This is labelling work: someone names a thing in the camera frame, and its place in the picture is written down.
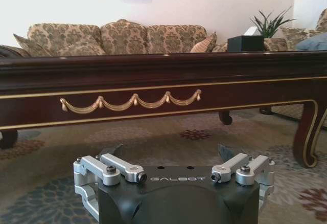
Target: silver bracket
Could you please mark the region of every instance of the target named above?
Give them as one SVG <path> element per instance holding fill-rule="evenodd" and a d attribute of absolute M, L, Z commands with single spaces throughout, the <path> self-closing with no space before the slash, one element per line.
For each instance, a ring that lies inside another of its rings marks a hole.
<path fill-rule="evenodd" d="M 142 183 L 147 179 L 147 175 L 144 173 L 144 169 L 140 165 L 129 164 L 111 154 L 102 155 L 100 161 L 106 165 L 117 167 L 128 182 Z"/>
<path fill-rule="evenodd" d="M 248 155 L 239 153 L 227 162 L 212 167 L 211 179 L 213 182 L 218 183 L 229 182 L 231 175 L 234 174 L 238 168 L 248 163 Z"/>
<path fill-rule="evenodd" d="M 94 189 L 89 185 L 102 183 L 114 186 L 120 183 L 121 174 L 129 182 L 142 183 L 147 179 L 143 167 L 131 165 L 111 154 L 77 158 L 74 166 L 75 193 L 82 196 L 83 206 L 99 221 L 99 204 Z"/>
<path fill-rule="evenodd" d="M 236 171 L 236 182 L 242 186 L 251 186 L 254 181 L 259 183 L 259 212 L 267 202 L 267 197 L 274 191 L 275 162 L 267 156 L 258 156 L 247 166 Z"/>
<path fill-rule="evenodd" d="M 266 156 L 258 156 L 256 159 L 240 153 L 224 164 L 212 168 L 211 179 L 215 183 L 228 182 L 233 173 L 236 174 L 236 182 L 241 186 L 251 186 L 254 181 L 259 183 L 259 212 L 267 202 L 267 196 L 274 191 L 274 166 L 275 162 Z"/>

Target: black tissue box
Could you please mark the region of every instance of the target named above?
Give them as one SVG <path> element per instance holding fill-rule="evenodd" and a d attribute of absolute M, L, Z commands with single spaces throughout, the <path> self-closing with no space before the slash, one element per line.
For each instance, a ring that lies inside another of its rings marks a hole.
<path fill-rule="evenodd" d="M 264 51 L 263 36 L 237 36 L 228 39 L 228 52 Z"/>

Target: patterned rug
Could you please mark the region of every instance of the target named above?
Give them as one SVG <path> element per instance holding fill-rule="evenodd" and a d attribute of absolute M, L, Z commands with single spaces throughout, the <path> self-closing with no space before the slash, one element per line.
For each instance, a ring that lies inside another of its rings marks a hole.
<path fill-rule="evenodd" d="M 14 148 L 0 150 L 0 223 L 97 223 L 74 193 L 72 163 L 81 155 L 116 148 L 141 165 L 215 165 L 218 144 L 276 162 L 275 192 L 259 223 L 327 223 L 327 131 L 317 144 L 319 163 L 303 169 L 292 155 L 297 122 L 256 109 L 22 130 Z"/>

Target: carved table leg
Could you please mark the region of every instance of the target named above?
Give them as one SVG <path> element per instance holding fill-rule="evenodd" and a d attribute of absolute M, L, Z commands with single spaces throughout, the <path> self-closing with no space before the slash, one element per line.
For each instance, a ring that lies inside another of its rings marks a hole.
<path fill-rule="evenodd" d="M 274 113 L 271 111 L 271 106 L 260 107 L 260 113 L 264 115 L 273 115 Z"/>
<path fill-rule="evenodd" d="M 2 139 L 0 140 L 0 148 L 8 149 L 12 148 L 14 144 L 17 142 L 18 132 L 17 129 L 8 129 L 1 130 Z"/>
<path fill-rule="evenodd" d="M 293 143 L 294 157 L 304 167 L 312 168 L 317 164 L 317 156 L 314 152 L 321 126 L 327 115 L 326 108 L 314 102 L 304 105 L 302 119 Z"/>
<path fill-rule="evenodd" d="M 220 121 L 224 124 L 224 125 L 230 125 L 233 122 L 233 118 L 231 118 L 231 116 L 229 115 L 229 111 L 220 111 L 219 112 L 219 118 Z"/>

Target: gold trim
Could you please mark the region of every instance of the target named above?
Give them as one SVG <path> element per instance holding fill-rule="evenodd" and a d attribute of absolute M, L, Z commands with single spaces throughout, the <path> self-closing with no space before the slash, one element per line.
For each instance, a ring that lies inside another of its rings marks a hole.
<path fill-rule="evenodd" d="M 321 118 L 321 121 L 320 121 L 320 123 L 319 123 L 319 125 L 318 125 L 318 127 L 317 127 L 317 130 L 316 130 L 316 132 L 315 132 L 315 136 L 314 136 L 313 141 L 312 141 L 312 146 L 311 146 L 310 156 L 312 156 L 312 157 L 314 158 L 314 162 L 313 162 L 311 165 L 308 164 L 306 150 L 303 151 L 303 157 L 306 159 L 306 164 L 307 164 L 308 167 L 315 167 L 315 166 L 317 165 L 317 163 L 318 163 L 318 159 L 317 159 L 317 157 L 314 155 L 314 152 L 315 152 L 315 150 L 316 150 L 316 145 L 317 145 L 318 137 L 319 137 L 319 134 L 320 134 L 319 132 L 320 132 L 320 130 L 321 130 L 321 127 L 322 127 L 322 125 L 323 125 L 323 123 L 324 123 L 326 117 L 327 117 L 327 109 L 326 109 L 325 113 L 323 114 L 323 116 L 322 116 L 322 118 Z"/>
<path fill-rule="evenodd" d="M 313 102 L 313 104 L 315 106 L 315 113 L 313 115 L 311 125 L 310 125 L 310 128 L 309 128 L 309 132 L 308 132 L 307 137 L 306 137 L 305 147 L 304 147 L 304 150 L 302 152 L 303 161 L 304 161 L 304 163 L 305 163 L 305 165 L 307 167 L 314 167 L 317 164 L 317 157 L 315 157 L 313 155 L 313 153 L 310 152 L 310 156 L 312 156 L 314 158 L 314 162 L 312 164 L 309 164 L 308 159 L 307 159 L 307 154 L 306 154 L 307 147 L 308 147 L 308 142 L 309 142 L 309 139 L 310 139 L 310 136 L 311 136 L 311 133 L 312 133 L 312 130 L 313 130 L 313 126 L 314 126 L 314 124 L 316 122 L 317 115 L 318 115 L 318 104 L 317 104 L 317 102 L 315 100 L 312 100 L 312 102 Z"/>
<path fill-rule="evenodd" d="M 201 111 L 215 111 L 215 110 L 229 110 L 237 108 L 250 108 L 250 107 L 261 107 L 261 106 L 270 106 L 270 105 L 283 105 L 283 104 L 294 104 L 294 103 L 304 103 L 304 102 L 314 102 L 315 100 L 294 100 L 288 102 L 273 102 L 273 103 L 261 103 L 261 104 L 251 104 L 251 105 L 237 105 L 237 106 L 226 106 L 226 107 L 214 107 L 206 109 L 196 109 L 196 110 L 183 110 L 183 111 L 169 111 L 166 113 L 152 113 L 152 114 L 140 114 L 140 115 L 129 115 L 129 116 L 117 116 L 117 117 L 106 117 L 106 118 L 95 118 L 95 119 L 80 119 L 80 120 L 69 120 L 69 121 L 60 121 L 60 122 L 47 122 L 47 123 L 34 123 L 34 124 L 23 124 L 23 125 L 10 125 L 2 126 L 0 130 L 4 129 L 19 129 L 19 128 L 30 128 L 30 127 L 43 127 L 51 125 L 64 125 L 64 124 L 78 124 L 86 122 L 100 122 L 100 121 L 110 121 L 118 119 L 128 119 L 128 118 L 144 118 L 144 117 L 155 117 L 162 115 L 172 115 L 172 114 L 185 114 L 185 113 L 197 113 Z"/>
<path fill-rule="evenodd" d="M 166 113 L 153 113 L 153 114 L 141 114 L 141 115 L 129 115 L 129 116 L 117 116 L 117 117 L 107 117 L 107 118 L 96 118 L 96 119 L 81 119 L 81 120 L 70 120 L 70 121 L 60 121 L 60 122 L 48 122 L 48 123 L 35 123 L 35 124 L 23 124 L 23 125 L 11 125 L 11 126 L 2 126 L 0 130 L 5 129 L 20 129 L 20 128 L 32 128 L 32 127 L 44 127 L 44 126 L 54 126 L 54 125 L 69 125 L 69 124 L 79 124 L 79 123 L 87 123 L 87 122 L 101 122 L 101 121 L 111 121 L 111 120 L 118 120 L 118 119 L 131 119 L 131 118 L 146 118 L 146 117 L 155 117 L 155 116 L 163 116 L 163 115 L 174 115 L 174 114 L 186 114 L 186 113 L 199 113 L 203 111 L 215 111 L 215 110 L 229 110 L 229 109 L 237 109 L 237 108 L 250 108 L 250 107 L 261 107 L 261 106 L 271 106 L 271 105 L 283 105 L 283 104 L 295 104 L 295 103 L 304 103 L 304 102 L 313 102 L 315 106 L 315 114 L 311 122 L 311 126 L 305 141 L 305 147 L 303 150 L 303 161 L 307 167 L 314 167 L 317 164 L 317 158 L 313 155 L 315 145 L 317 142 L 317 135 L 320 132 L 320 128 L 322 126 L 324 118 L 327 116 L 327 110 L 323 116 L 323 119 L 320 121 L 318 126 L 319 129 L 316 130 L 313 140 L 313 146 L 311 148 L 310 156 L 312 156 L 315 161 L 312 164 L 308 163 L 307 155 L 305 154 L 309 138 L 311 136 L 313 126 L 317 119 L 318 113 L 318 104 L 315 100 L 294 100 L 288 102 L 273 102 L 273 103 L 260 103 L 260 104 L 251 104 L 251 105 L 238 105 L 238 106 L 227 106 L 227 107 L 215 107 L 215 108 L 207 108 L 207 109 L 196 109 L 196 110 L 184 110 L 184 111 L 171 111 Z"/>
<path fill-rule="evenodd" d="M 211 85 L 226 85 L 226 84 L 238 84 L 238 83 L 279 82 L 279 81 L 295 81 L 295 80 L 311 80 L 311 79 L 327 79 L 327 76 L 284 78 L 284 79 L 263 79 L 263 80 L 239 81 L 239 82 L 210 82 L 210 83 L 162 85 L 162 86 L 148 86 L 148 87 L 127 87 L 127 88 L 97 89 L 97 90 L 87 90 L 87 91 L 68 91 L 68 92 L 57 92 L 57 93 L 25 94 L 25 95 L 2 95 L 0 96 L 0 99 L 31 98 L 31 97 L 59 96 L 59 95 L 80 95 L 80 94 L 109 93 L 109 92 L 117 92 L 117 91 L 136 91 L 136 90 L 174 88 L 174 87 L 211 86 Z"/>
<path fill-rule="evenodd" d="M 123 110 L 127 110 L 128 108 L 130 108 L 133 104 L 134 105 L 140 104 L 141 106 L 143 106 L 144 108 L 147 108 L 147 109 L 159 108 L 163 104 L 170 103 L 170 102 L 174 103 L 175 105 L 186 106 L 186 105 L 192 104 L 195 100 L 199 101 L 200 94 L 201 94 L 201 90 L 198 89 L 194 92 L 194 94 L 190 98 L 188 98 L 186 100 L 178 100 L 178 99 L 175 99 L 169 91 L 167 91 L 160 100 L 158 100 L 154 103 L 145 102 L 138 96 L 138 94 L 133 94 L 132 97 L 126 103 L 124 103 L 122 105 L 111 105 L 102 96 L 99 96 L 97 98 L 97 100 L 88 107 L 75 107 L 75 106 L 71 105 L 69 102 L 67 102 L 64 98 L 61 98 L 60 102 L 62 104 L 63 111 L 70 110 L 77 114 L 89 114 L 89 113 L 92 113 L 93 111 L 95 111 L 96 109 L 98 109 L 98 108 L 101 109 L 103 107 L 105 107 L 109 110 L 123 111 Z"/>

